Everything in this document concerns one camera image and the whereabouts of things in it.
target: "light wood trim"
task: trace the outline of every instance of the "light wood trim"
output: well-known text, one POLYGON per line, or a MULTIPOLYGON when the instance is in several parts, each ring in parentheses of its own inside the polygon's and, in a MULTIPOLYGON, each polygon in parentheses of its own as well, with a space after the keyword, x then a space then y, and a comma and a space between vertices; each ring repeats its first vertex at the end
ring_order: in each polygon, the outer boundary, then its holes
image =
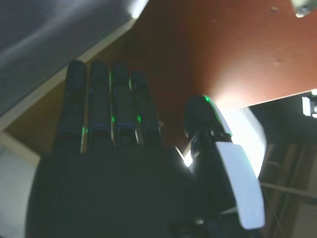
MULTIPOLYGON (((111 43, 113 43, 115 40, 121 37, 124 33, 130 30, 133 27, 134 23, 135 23, 134 19, 131 19, 130 21, 126 22, 125 24, 120 26, 118 29, 113 31, 111 34, 109 34, 107 37, 102 39, 100 42, 98 42, 93 47, 91 47, 89 50, 84 52, 77 59, 85 63, 88 62, 95 55, 101 52, 104 48, 109 46, 111 43)), ((54 74, 41 86, 39 86, 32 93, 26 96, 21 102, 16 104, 7 113, 5 113, 0 118, 0 131, 5 130, 14 120, 16 120, 23 113, 25 113, 32 105, 34 105, 37 101, 43 98, 49 91, 54 89, 60 82, 62 82, 66 76, 66 69, 67 67, 64 67, 59 72, 54 74)))
POLYGON ((20 158, 25 159, 34 167, 36 167, 40 161, 41 156, 39 154, 35 153, 29 147, 27 147, 5 131, 0 131, 0 144, 10 149, 20 158))

